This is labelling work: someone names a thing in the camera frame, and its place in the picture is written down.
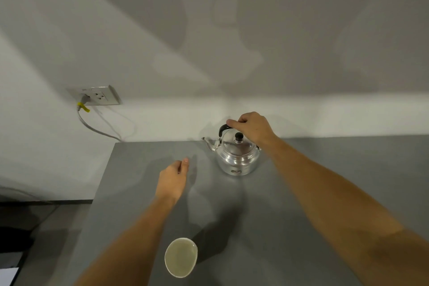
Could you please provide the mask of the person's left hand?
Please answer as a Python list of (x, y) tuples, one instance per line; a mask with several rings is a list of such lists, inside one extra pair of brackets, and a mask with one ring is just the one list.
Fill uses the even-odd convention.
[(160, 172), (155, 192), (156, 199), (165, 200), (175, 205), (182, 196), (187, 182), (187, 175), (180, 174), (181, 161), (174, 161)]

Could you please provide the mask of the person's right hand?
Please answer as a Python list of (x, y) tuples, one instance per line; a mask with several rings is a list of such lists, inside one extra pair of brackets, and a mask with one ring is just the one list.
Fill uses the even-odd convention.
[(267, 119), (257, 112), (245, 114), (252, 114), (250, 140), (267, 152), (278, 151), (282, 147), (282, 140), (275, 135)]

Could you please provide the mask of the silver metal kettle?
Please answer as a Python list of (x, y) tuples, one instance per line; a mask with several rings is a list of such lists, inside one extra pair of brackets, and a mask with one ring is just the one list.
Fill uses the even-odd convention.
[(227, 174), (233, 176), (244, 176), (256, 169), (258, 166), (261, 148), (259, 146), (256, 149), (244, 156), (235, 156), (226, 152), (221, 145), (222, 132), (231, 128), (227, 124), (221, 126), (218, 131), (218, 138), (211, 142), (208, 137), (202, 137), (201, 139), (206, 142), (208, 148), (215, 154), (215, 159), (219, 167)]

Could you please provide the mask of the white ceramic cup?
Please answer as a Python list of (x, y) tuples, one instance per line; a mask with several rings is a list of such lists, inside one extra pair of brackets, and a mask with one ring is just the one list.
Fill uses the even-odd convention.
[(189, 238), (177, 238), (167, 247), (164, 262), (175, 278), (185, 278), (194, 269), (198, 259), (198, 247)]

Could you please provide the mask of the grey wall socket plate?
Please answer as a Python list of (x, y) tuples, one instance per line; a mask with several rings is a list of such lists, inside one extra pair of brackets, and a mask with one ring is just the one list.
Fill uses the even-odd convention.
[(80, 94), (86, 94), (90, 97), (91, 101), (86, 106), (110, 106), (121, 105), (121, 99), (112, 86), (101, 87), (69, 87), (66, 88), (67, 92), (78, 102), (80, 101)]

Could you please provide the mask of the person's right forearm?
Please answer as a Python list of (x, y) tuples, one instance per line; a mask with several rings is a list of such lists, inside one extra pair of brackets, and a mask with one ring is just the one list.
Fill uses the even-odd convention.
[(277, 136), (270, 156), (314, 228), (365, 286), (429, 286), (429, 242), (343, 176)]

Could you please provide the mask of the person's left forearm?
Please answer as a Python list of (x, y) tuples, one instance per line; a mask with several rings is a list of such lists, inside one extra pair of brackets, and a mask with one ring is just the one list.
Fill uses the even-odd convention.
[(165, 221), (178, 198), (155, 196), (135, 222), (81, 274), (73, 286), (147, 286)]

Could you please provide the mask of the silver kettle lid black knob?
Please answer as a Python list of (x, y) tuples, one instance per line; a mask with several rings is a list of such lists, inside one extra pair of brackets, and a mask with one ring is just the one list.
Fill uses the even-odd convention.
[(235, 156), (248, 155), (257, 147), (242, 132), (234, 128), (228, 128), (222, 132), (221, 145), (226, 152)]

